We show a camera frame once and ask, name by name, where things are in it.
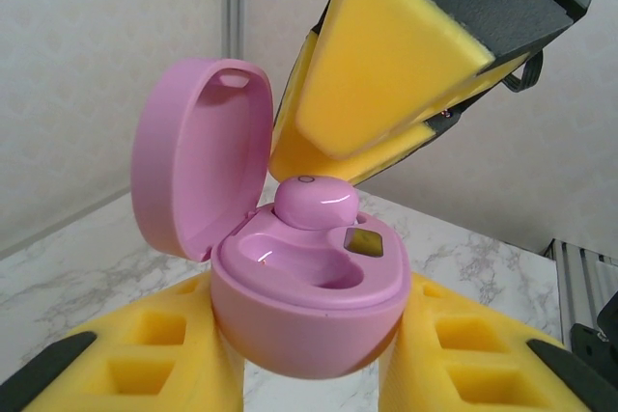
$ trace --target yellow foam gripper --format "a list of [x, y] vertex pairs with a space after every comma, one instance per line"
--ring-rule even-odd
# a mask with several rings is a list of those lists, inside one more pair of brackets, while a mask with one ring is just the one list
[[329, 157], [364, 151], [493, 61], [431, 0], [340, 0], [329, 8], [295, 123]]
[[244, 360], [221, 339], [205, 273], [87, 322], [97, 339], [26, 412], [239, 412]]
[[307, 37], [288, 82], [283, 97], [284, 104], [277, 118], [269, 165], [270, 173], [277, 180], [283, 181], [302, 175], [334, 176], [356, 184], [381, 171], [385, 165], [405, 157], [435, 135], [429, 127], [417, 124], [406, 133], [384, 140], [346, 160], [328, 157], [311, 144], [297, 130], [294, 115], [316, 40], [317, 36], [313, 32]]
[[379, 359], [379, 411], [587, 411], [531, 339], [563, 347], [414, 274], [397, 339]]

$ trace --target pink earbud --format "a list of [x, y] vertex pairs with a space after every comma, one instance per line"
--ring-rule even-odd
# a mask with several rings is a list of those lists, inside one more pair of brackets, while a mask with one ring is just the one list
[[305, 231], [351, 226], [358, 214], [358, 194], [341, 179], [290, 178], [277, 189], [274, 213], [289, 226]]

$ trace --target marble surface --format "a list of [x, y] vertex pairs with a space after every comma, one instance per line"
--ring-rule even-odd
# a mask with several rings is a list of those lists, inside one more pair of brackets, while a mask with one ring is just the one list
[[[267, 183], [263, 202], [275, 184]], [[403, 237], [412, 269], [560, 336], [555, 264], [407, 207], [361, 194], [362, 210]], [[85, 320], [208, 268], [161, 255], [143, 240], [129, 195], [0, 261], [0, 381]], [[376, 365], [301, 381], [248, 365], [245, 410], [377, 410]]]

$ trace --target black strap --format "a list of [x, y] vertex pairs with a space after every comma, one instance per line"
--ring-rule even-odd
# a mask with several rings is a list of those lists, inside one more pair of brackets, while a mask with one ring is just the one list
[[599, 313], [597, 323], [609, 342], [618, 349], [618, 291]]
[[521, 92], [526, 89], [530, 89], [537, 82], [541, 76], [541, 69], [543, 69], [543, 50], [539, 51], [523, 66], [523, 73], [521, 79], [516, 77], [513, 73], [502, 79], [504, 85], [511, 92]]
[[46, 347], [0, 385], [0, 412], [20, 412], [25, 409], [96, 338], [93, 332], [82, 332]]
[[615, 412], [618, 390], [573, 353], [541, 340], [528, 346], [592, 412]]

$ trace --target white wall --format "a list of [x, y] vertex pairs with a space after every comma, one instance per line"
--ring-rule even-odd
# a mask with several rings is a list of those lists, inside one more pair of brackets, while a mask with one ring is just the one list
[[220, 0], [0, 0], [0, 250], [128, 186], [163, 70], [218, 56]]
[[[279, 98], [326, 0], [250, 0], [247, 58]], [[361, 188], [539, 251], [554, 238], [618, 256], [618, 0], [546, 51], [539, 85], [502, 88], [447, 135]]]

